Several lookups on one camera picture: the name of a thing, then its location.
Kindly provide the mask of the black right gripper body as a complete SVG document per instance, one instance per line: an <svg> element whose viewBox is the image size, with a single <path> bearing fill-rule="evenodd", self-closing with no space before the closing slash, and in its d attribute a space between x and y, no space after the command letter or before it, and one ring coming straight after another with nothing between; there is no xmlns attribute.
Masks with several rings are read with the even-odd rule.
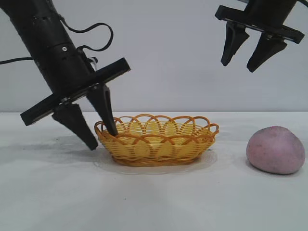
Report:
<svg viewBox="0 0 308 231"><path fill-rule="evenodd" d="M249 28L299 44L304 34L284 25L295 4L295 0L250 0L244 10L220 5L215 17L240 28Z"/></svg>

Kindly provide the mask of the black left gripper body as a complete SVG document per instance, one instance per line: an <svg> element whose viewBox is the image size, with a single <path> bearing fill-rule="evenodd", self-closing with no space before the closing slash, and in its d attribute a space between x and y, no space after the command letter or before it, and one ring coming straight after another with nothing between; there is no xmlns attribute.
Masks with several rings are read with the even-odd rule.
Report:
<svg viewBox="0 0 308 231"><path fill-rule="evenodd" d="M51 114L62 104L72 103L90 90L131 70L125 58L121 58L97 71L93 70L85 54L73 45L56 46L36 60L37 66L52 94L27 111L21 113L29 126Z"/></svg>

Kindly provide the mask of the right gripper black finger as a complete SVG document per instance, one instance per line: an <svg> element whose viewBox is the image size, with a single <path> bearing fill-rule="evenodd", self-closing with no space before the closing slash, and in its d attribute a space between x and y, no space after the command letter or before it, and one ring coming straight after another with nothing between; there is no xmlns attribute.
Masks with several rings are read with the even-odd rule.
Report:
<svg viewBox="0 0 308 231"><path fill-rule="evenodd" d="M281 37L270 37L270 34L262 33L256 49L247 63L250 72L256 71L265 61L275 54L283 51L287 44Z"/></svg>
<svg viewBox="0 0 308 231"><path fill-rule="evenodd" d="M249 38L244 25L227 21L226 39L221 63L227 66L241 45Z"/></svg>

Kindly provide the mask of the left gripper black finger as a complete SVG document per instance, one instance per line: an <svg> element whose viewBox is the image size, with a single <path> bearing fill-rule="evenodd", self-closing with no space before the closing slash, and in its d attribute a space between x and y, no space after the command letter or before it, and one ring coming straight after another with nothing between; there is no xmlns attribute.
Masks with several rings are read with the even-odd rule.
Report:
<svg viewBox="0 0 308 231"><path fill-rule="evenodd" d="M114 122L109 88L105 84L98 84L90 89L87 94L87 99L99 114L107 131L111 135L117 135L118 132Z"/></svg>
<svg viewBox="0 0 308 231"><path fill-rule="evenodd" d="M98 147L98 142L87 125L78 104L61 104L54 109L52 118L77 135L90 150Z"/></svg>

